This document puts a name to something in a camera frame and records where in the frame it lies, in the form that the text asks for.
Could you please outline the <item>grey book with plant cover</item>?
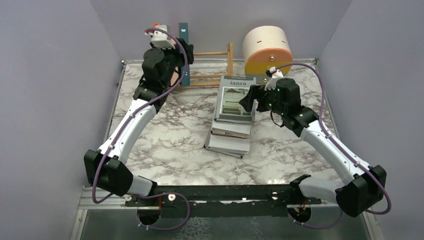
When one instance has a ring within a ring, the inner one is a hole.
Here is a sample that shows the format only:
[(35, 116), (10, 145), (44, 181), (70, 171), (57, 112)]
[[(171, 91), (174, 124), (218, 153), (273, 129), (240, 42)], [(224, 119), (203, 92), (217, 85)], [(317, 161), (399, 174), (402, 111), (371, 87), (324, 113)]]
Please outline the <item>grey book with plant cover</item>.
[(255, 121), (254, 108), (245, 110), (239, 101), (247, 96), (250, 86), (256, 83), (254, 77), (223, 75), (220, 79), (213, 119), (217, 122), (252, 126)]

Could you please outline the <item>white rose Designer Fate book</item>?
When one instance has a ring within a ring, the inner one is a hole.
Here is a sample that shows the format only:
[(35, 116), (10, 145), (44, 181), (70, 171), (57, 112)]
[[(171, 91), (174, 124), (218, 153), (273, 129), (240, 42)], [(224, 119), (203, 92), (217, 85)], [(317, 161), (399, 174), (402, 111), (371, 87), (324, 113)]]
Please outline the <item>white rose Designer Fate book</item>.
[(173, 87), (176, 85), (176, 82), (180, 79), (181, 77), (181, 69), (176, 67), (173, 71), (170, 83), (169, 83), (169, 87)]

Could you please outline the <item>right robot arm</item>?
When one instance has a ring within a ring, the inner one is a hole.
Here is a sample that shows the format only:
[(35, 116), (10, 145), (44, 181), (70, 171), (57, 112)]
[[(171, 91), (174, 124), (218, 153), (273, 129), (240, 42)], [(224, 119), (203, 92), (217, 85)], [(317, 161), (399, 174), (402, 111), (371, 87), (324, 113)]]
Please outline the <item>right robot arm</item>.
[(379, 202), (384, 192), (387, 173), (380, 165), (370, 166), (358, 157), (349, 160), (351, 153), (342, 143), (330, 137), (330, 131), (319, 121), (311, 108), (301, 104), (300, 87), (292, 78), (276, 81), (274, 89), (252, 85), (239, 101), (245, 110), (278, 114), (282, 126), (309, 143), (332, 166), (340, 181), (329, 181), (303, 175), (290, 182), (289, 199), (300, 204), (307, 198), (336, 203), (350, 217), (357, 217)]

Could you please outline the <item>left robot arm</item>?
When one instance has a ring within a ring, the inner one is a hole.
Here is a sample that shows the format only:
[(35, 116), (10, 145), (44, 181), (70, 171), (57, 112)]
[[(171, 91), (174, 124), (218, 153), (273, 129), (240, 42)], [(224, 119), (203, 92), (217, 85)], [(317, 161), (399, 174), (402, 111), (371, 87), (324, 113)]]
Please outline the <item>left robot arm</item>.
[(157, 200), (156, 182), (134, 175), (126, 161), (147, 124), (164, 104), (175, 72), (194, 62), (194, 46), (177, 38), (174, 47), (153, 46), (143, 55), (143, 75), (134, 91), (133, 100), (122, 121), (96, 150), (88, 150), (84, 166), (88, 182), (117, 196), (138, 195), (144, 205)]

